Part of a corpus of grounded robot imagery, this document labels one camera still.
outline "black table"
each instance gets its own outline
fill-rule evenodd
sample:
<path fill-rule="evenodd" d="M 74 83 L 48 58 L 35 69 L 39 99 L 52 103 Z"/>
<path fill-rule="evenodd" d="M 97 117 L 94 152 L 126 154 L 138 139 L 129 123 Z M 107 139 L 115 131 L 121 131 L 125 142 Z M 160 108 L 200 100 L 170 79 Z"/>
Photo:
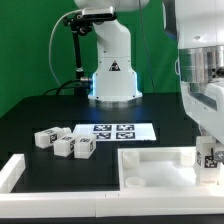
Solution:
<path fill-rule="evenodd" d="M 34 133 L 76 124 L 149 123 L 156 141 L 97 142 L 89 160 L 54 156 L 52 147 L 35 147 Z M 178 93 L 145 94 L 141 105 L 125 109 L 91 107 L 75 96 L 36 96 L 23 99 L 0 119 L 0 168 L 14 153 L 24 153 L 26 170 L 13 192 L 119 190 L 118 148 L 195 145 L 198 125 L 184 112 Z M 222 215 L 148 216 L 1 220 L 0 223 L 223 223 Z"/>

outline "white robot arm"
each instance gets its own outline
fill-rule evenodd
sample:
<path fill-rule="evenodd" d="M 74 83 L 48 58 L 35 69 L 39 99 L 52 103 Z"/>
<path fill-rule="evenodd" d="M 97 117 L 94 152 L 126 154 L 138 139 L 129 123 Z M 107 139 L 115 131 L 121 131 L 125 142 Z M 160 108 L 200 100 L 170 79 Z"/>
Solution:
<path fill-rule="evenodd" d="M 141 6 L 149 0 L 141 0 Z M 115 11 L 139 8 L 139 0 L 75 0 L 82 18 L 103 18 Z M 94 23 L 97 34 L 98 69 L 93 74 L 89 101 L 103 107 L 126 107 L 141 99 L 137 74 L 131 67 L 131 35 L 117 20 Z"/>
<path fill-rule="evenodd" d="M 163 2 L 176 11 L 184 108 L 207 135 L 197 138 L 195 172 L 216 183 L 224 162 L 224 1 Z"/>

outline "white cylinder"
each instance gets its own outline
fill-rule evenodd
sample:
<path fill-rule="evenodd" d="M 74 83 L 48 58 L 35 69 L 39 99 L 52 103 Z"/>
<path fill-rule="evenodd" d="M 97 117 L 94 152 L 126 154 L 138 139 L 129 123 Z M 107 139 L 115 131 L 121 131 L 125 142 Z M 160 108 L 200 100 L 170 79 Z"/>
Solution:
<path fill-rule="evenodd" d="M 125 180 L 127 188 L 142 188 L 146 186 L 146 181 L 140 177 L 129 177 Z"/>
<path fill-rule="evenodd" d="M 135 169 L 139 166 L 140 158 L 137 150 L 123 152 L 122 158 L 125 169 Z"/>
<path fill-rule="evenodd" d="M 110 7 L 113 6 L 116 11 L 134 11 L 139 9 L 139 0 L 74 0 L 80 8 L 87 7 Z M 141 0 L 142 8 L 145 7 L 150 0 Z"/>

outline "green backdrop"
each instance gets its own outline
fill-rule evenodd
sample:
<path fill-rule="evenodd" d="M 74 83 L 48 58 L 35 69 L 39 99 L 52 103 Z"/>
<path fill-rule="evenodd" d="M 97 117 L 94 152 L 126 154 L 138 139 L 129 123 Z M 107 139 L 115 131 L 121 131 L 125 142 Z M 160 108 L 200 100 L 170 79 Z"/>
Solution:
<path fill-rule="evenodd" d="M 0 116 L 24 97 L 41 95 L 57 87 L 48 65 L 52 28 L 65 13 L 76 9 L 73 0 L 0 1 Z M 177 43 L 163 32 L 161 0 L 151 0 L 143 10 L 145 36 L 150 54 L 150 72 L 141 35 L 139 12 L 119 13 L 119 21 L 132 33 L 132 66 L 139 89 L 152 92 L 179 91 L 174 72 Z M 94 32 L 81 39 L 83 67 L 91 75 L 97 67 Z M 53 66 L 61 83 L 74 78 L 75 60 L 69 28 L 61 25 L 53 43 Z"/>

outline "robot logo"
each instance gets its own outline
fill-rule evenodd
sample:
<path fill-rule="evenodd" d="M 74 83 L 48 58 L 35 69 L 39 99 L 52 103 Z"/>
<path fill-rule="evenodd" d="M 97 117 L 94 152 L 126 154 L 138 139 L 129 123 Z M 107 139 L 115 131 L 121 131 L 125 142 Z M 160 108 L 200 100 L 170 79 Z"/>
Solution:
<path fill-rule="evenodd" d="M 113 62 L 113 64 L 112 64 L 112 66 L 111 66 L 111 68 L 110 68 L 109 71 L 110 72 L 118 72 L 118 71 L 121 71 L 120 70 L 120 67 L 119 67 L 119 65 L 117 64 L 116 61 Z"/>

